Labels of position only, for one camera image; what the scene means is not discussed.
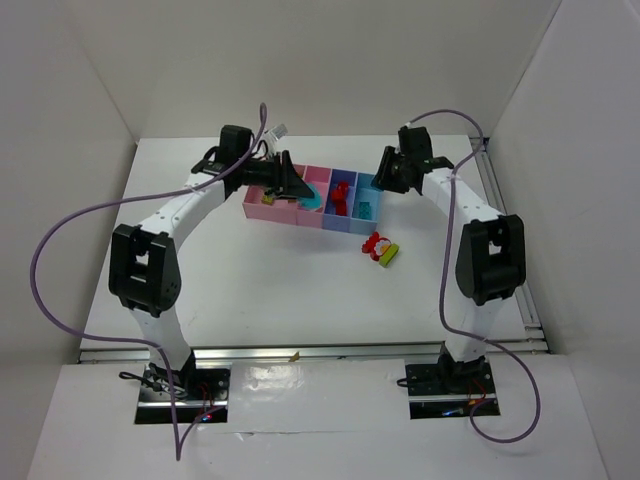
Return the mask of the teal lego piece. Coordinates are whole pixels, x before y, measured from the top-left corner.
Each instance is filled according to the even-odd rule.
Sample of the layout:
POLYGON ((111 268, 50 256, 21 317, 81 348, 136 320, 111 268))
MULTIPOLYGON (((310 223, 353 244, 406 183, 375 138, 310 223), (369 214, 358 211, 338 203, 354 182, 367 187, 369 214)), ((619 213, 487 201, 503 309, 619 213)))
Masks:
POLYGON ((306 186, 311 190, 312 196, 299 198, 298 207, 305 211, 322 211, 325 203, 323 193, 313 183, 307 183, 306 186))

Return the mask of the small teal lego brick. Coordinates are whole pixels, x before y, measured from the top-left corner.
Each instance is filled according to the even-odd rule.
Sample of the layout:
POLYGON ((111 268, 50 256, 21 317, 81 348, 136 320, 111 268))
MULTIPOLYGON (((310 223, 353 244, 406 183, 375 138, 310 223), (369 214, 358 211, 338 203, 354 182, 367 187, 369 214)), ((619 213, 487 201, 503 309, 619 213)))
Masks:
POLYGON ((370 202, 360 201, 358 203, 357 217, 368 221, 373 219, 373 210, 370 202))

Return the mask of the red lego brick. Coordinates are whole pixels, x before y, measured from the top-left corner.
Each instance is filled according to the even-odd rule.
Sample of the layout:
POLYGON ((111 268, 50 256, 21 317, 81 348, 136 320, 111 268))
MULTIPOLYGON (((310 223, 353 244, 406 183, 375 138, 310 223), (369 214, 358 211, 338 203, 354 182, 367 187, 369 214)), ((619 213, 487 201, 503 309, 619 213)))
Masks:
POLYGON ((339 182, 330 192, 330 199, 336 206, 345 204, 349 193, 349 184, 347 182, 339 182))
POLYGON ((334 205, 336 215, 344 217, 348 215, 348 205, 344 199, 336 201, 334 205))

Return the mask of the red flower lego figure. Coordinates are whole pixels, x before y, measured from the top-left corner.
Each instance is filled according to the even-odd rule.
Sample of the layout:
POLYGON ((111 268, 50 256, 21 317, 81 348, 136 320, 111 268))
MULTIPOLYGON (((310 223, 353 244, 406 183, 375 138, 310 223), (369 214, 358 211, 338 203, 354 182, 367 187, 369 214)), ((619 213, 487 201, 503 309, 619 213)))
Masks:
POLYGON ((371 260, 378 262, 392 242, 374 231, 361 246, 361 252, 368 255, 371 260))

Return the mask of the lime green base brick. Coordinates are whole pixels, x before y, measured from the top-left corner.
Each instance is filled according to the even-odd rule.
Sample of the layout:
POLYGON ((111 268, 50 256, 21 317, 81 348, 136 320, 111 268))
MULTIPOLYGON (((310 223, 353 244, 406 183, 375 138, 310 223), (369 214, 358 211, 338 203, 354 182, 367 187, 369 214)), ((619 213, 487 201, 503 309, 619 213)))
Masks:
POLYGON ((399 253, 398 244, 390 243, 388 245, 384 245, 382 247, 382 253, 379 257, 378 263, 382 267, 387 268, 398 253, 399 253))

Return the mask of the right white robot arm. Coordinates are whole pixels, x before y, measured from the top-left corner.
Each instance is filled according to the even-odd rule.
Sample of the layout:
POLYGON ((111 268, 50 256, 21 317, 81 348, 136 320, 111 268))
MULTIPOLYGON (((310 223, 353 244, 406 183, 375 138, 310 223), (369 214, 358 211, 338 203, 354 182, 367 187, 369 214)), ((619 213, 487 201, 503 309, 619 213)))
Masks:
POLYGON ((447 217, 438 313, 447 335, 435 377, 461 394, 483 377, 487 339, 504 302, 526 278, 524 223, 491 207, 446 157, 433 153, 423 127, 404 126, 388 146, 373 186, 399 194, 415 190, 447 217))

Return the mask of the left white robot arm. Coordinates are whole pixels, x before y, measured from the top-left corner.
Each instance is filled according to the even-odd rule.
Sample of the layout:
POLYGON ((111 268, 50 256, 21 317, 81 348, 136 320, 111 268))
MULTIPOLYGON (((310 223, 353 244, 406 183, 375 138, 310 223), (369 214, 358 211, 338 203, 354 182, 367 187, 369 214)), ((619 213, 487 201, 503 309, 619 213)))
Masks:
POLYGON ((275 199, 314 198, 289 151, 276 149, 286 133, 284 125, 261 137, 246 127, 224 126, 218 145, 192 167, 184 194, 173 195, 139 224, 114 230, 108 287, 151 342, 150 369, 156 378, 184 390, 196 383, 195 355, 175 308, 182 286, 178 252, 188 236, 242 186, 258 186, 275 199))

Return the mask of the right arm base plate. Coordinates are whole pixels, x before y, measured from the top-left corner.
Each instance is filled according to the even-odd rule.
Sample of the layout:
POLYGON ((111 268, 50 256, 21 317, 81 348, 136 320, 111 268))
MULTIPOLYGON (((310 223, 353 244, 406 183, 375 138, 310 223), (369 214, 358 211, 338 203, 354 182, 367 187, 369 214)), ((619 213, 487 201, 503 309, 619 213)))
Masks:
POLYGON ((411 420, 499 416, 500 407, 491 368, 485 364, 470 377, 444 380, 436 364, 407 364, 396 381, 408 395, 411 420))

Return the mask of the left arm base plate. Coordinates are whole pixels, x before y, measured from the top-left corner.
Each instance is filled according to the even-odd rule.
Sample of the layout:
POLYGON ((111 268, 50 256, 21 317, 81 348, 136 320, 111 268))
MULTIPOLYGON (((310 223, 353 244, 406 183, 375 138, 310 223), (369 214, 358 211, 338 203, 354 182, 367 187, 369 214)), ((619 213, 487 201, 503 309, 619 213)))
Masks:
MULTIPOLYGON (((176 385, 176 418, 179 424, 190 424, 198 416, 200 423, 226 423, 230 389, 229 368, 197 369, 189 386, 176 385)), ((171 424, 169 384, 148 366, 141 375, 134 375, 139 382, 134 423, 136 425, 171 424)))

